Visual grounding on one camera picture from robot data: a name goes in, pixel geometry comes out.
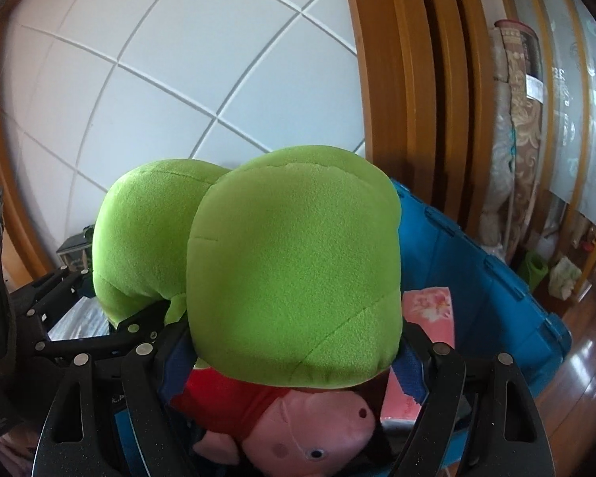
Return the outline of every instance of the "plush toy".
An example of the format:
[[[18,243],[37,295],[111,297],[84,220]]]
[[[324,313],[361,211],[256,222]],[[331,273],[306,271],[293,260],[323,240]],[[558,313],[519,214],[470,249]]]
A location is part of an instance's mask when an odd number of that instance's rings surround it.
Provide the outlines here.
[[[340,389],[389,367],[402,328],[401,206],[388,177],[322,146],[232,170],[157,161],[110,188],[93,281],[117,324],[169,299],[194,348],[244,382]]]
[[[352,391],[305,392],[194,369],[172,406],[207,429],[194,451],[238,464],[239,447],[269,477],[331,476],[369,442],[375,418]]]

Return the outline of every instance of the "green plush head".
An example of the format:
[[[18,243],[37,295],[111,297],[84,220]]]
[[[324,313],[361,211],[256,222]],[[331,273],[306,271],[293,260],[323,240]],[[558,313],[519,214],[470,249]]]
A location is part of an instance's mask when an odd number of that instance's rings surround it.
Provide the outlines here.
[[[382,372],[402,329],[401,207],[386,175],[293,147],[221,176],[188,242],[198,355],[259,384],[342,388]]]

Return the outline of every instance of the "pink pig plush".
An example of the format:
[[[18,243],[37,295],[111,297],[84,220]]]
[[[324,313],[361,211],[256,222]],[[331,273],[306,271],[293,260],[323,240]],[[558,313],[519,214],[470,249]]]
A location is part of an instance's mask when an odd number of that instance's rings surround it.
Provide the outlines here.
[[[375,418],[352,391],[304,392],[192,371],[172,405],[207,430],[194,451],[238,464],[239,449],[269,477],[328,477],[369,443]]]

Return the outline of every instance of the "pig eye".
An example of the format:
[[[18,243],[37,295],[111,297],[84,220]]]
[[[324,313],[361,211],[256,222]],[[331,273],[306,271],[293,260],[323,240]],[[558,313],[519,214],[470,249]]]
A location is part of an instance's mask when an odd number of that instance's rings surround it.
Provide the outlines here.
[[[312,461],[324,459],[326,455],[327,453],[321,448],[312,448],[307,451],[307,459],[311,459]]]

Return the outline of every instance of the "white tile wall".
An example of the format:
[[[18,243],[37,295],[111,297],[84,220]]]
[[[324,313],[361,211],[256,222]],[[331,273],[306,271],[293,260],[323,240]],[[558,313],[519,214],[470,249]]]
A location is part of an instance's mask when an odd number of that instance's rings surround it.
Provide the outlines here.
[[[54,251],[142,163],[364,155],[347,0],[23,0],[1,74],[17,182]]]

